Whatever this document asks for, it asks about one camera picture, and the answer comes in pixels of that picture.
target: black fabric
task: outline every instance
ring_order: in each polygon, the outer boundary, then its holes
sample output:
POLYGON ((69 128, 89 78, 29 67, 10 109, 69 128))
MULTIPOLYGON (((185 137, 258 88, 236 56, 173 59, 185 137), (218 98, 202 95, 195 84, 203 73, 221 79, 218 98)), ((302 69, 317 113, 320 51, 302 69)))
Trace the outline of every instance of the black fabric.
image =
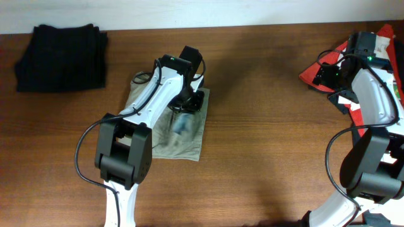
POLYGON ((17 91, 78 91, 105 87, 107 34, 92 24, 79 28, 40 25, 15 65, 17 91))
POLYGON ((404 92, 404 44, 398 40, 394 40, 394 47, 396 51, 398 77, 401 81, 400 89, 404 92))

